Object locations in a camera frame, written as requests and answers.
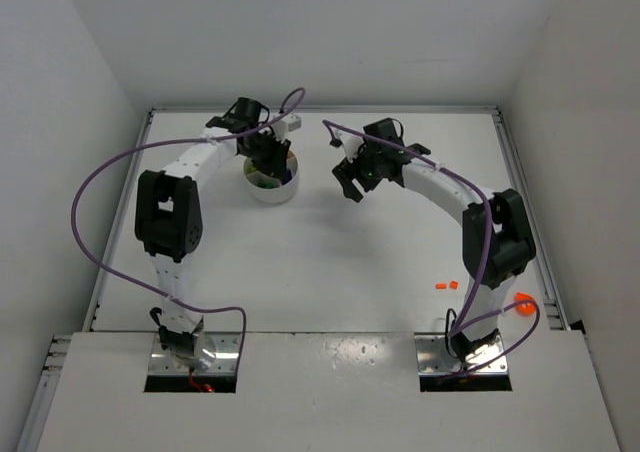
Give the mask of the white divided round container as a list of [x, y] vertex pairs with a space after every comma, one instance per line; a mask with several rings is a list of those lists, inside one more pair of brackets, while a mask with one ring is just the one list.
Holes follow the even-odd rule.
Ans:
[[246, 158], [243, 174], [246, 190], [259, 202], [278, 205], [291, 200], [297, 193], [300, 182], [297, 156], [289, 152], [286, 159], [288, 179], [285, 182], [259, 172], [253, 162]]

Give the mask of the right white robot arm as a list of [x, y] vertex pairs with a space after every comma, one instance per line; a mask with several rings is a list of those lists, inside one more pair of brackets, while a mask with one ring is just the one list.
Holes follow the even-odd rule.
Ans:
[[360, 202], [388, 181], [427, 199], [460, 226], [469, 286], [462, 308], [446, 319], [444, 347], [466, 369], [473, 354], [498, 338], [508, 292], [536, 256], [523, 197], [512, 188], [480, 187], [432, 158], [424, 145], [406, 144], [404, 127], [393, 118], [361, 131], [329, 120], [323, 125], [331, 146], [344, 152], [332, 173], [346, 198]]

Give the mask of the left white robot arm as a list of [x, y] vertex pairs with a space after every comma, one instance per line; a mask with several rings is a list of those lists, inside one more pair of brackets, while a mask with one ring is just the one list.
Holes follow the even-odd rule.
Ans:
[[201, 140], [159, 171], [146, 170], [138, 179], [134, 233], [150, 256], [163, 305], [150, 315], [158, 326], [163, 349], [192, 367], [205, 358], [204, 314], [183, 306], [194, 282], [191, 258], [203, 237], [200, 203], [203, 186], [227, 161], [246, 157], [279, 186], [293, 180], [287, 135], [301, 127], [296, 114], [262, 118], [268, 109], [241, 97], [221, 116], [205, 125]]

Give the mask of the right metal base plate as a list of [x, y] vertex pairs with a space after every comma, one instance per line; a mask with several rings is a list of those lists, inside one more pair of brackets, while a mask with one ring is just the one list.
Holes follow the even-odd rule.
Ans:
[[502, 376], [509, 372], [500, 335], [462, 360], [447, 351], [443, 334], [416, 335], [415, 346], [420, 376], [444, 376], [468, 370], [480, 376]]

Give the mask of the metal base plate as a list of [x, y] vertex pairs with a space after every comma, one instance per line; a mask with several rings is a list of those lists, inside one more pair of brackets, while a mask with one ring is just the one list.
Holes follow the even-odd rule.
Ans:
[[480, 376], [502, 376], [509, 372], [500, 335], [462, 360], [447, 351], [443, 334], [416, 335], [415, 346], [420, 376], [444, 376], [468, 370]]
[[238, 334], [206, 332], [201, 347], [193, 356], [172, 352], [154, 338], [147, 372], [153, 377], [184, 377], [193, 372], [194, 377], [233, 377], [239, 358]]

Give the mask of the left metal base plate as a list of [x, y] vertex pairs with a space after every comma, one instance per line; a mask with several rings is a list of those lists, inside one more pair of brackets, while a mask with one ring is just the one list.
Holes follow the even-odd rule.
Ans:
[[194, 377], [233, 377], [239, 358], [238, 334], [206, 332], [201, 347], [193, 356], [172, 352], [154, 338], [147, 372], [153, 377], [184, 377], [193, 372]]

